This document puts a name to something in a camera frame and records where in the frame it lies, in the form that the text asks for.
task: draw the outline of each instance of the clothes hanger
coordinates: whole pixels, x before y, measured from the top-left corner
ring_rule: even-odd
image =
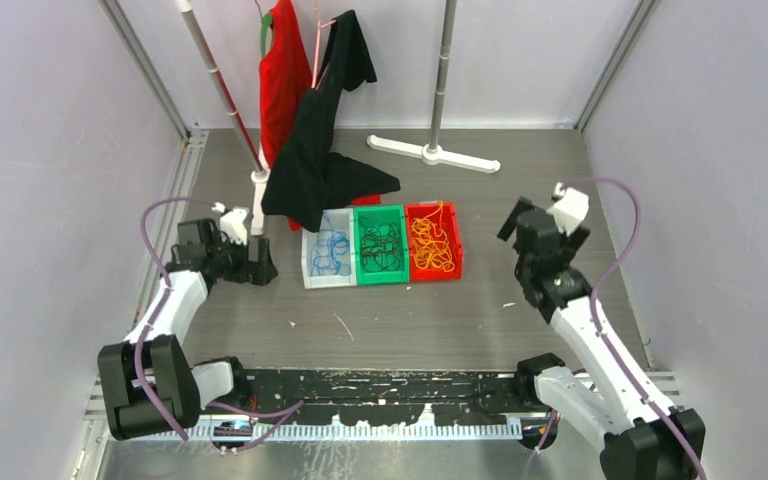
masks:
[[[322,24],[322,18],[319,16],[319,0],[314,0],[313,11],[316,14],[316,50],[313,52],[313,80],[311,81],[310,88],[316,88],[316,76],[319,74],[319,44],[322,41],[322,29],[336,21],[331,20],[324,25]]]
[[[266,34],[269,33],[269,27],[272,26],[272,14],[266,12],[266,15],[260,16],[260,57],[266,56]]]

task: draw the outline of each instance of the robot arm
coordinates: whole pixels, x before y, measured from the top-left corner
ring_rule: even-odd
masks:
[[[107,345],[99,352],[108,424],[118,440],[170,430],[136,381],[134,367],[135,346],[158,308],[143,345],[143,365],[151,388],[178,423],[192,427],[213,400],[240,404],[248,399],[243,367],[235,357],[190,368],[181,348],[196,311],[218,280],[265,285],[278,273],[266,238],[258,239],[258,260],[249,260],[245,209],[226,210],[217,204],[214,210],[222,214],[219,227],[212,219],[178,224],[178,243],[166,265],[171,286],[161,284],[162,290],[123,342]],[[171,291],[161,305],[165,289]]]
[[[585,194],[558,185],[549,209],[525,198],[517,203],[498,237],[516,232],[518,259],[514,275],[528,302],[572,347],[598,391],[586,388],[556,355],[548,353],[519,362],[515,388],[520,401],[546,405],[578,430],[599,452],[607,480],[686,480],[695,470],[677,440],[652,409],[669,412],[697,454],[702,451],[705,426],[695,411],[678,411],[653,385],[619,341],[597,301],[601,334],[591,318],[591,287],[570,266],[589,236],[582,227],[588,211]],[[623,366],[614,359],[601,335],[609,335]],[[629,376],[644,386],[641,401]]]

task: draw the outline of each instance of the green bin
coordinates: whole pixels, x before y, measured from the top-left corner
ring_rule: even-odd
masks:
[[[410,252],[402,205],[356,207],[357,284],[407,283]]]

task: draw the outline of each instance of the gray floor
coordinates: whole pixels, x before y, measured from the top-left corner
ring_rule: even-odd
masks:
[[[266,287],[222,283],[202,305],[187,336],[191,363],[237,355],[245,366],[386,369],[500,369],[553,351],[572,366],[570,349],[523,299],[513,278],[515,253],[495,238],[519,196],[548,206],[555,182],[591,175],[584,141],[569,130],[449,130],[447,149],[502,162],[487,175],[376,152],[370,133],[424,144],[424,130],[342,130],[334,150],[397,176],[402,190],[385,204],[446,200],[455,204],[464,246],[463,278],[444,283],[305,290],[301,235],[283,217],[268,219],[279,277]],[[193,195],[226,204],[251,203],[251,166],[230,130],[210,132]],[[615,258],[593,188],[592,235],[575,265],[591,282]],[[194,206],[190,218],[207,216]],[[602,300],[634,357],[645,362],[619,275]],[[503,305],[515,303],[511,307]],[[351,340],[339,316],[354,336]]]

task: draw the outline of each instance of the white wall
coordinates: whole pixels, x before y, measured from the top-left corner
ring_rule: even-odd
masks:
[[[661,2],[586,139],[641,196],[625,283],[708,426],[709,478],[768,478],[768,2]],[[603,193],[621,244],[627,202]]]
[[[71,473],[180,147],[96,0],[0,2],[0,479]]]
[[[120,0],[187,123],[230,127],[173,0]],[[260,19],[253,0],[192,0],[244,120],[259,125]],[[261,0],[265,10],[275,0]],[[294,0],[312,58],[313,0]],[[637,0],[461,0],[443,124],[571,126]],[[378,83],[344,95],[338,125],[427,126],[445,0],[320,0],[358,12]],[[323,32],[324,42],[328,31]]]

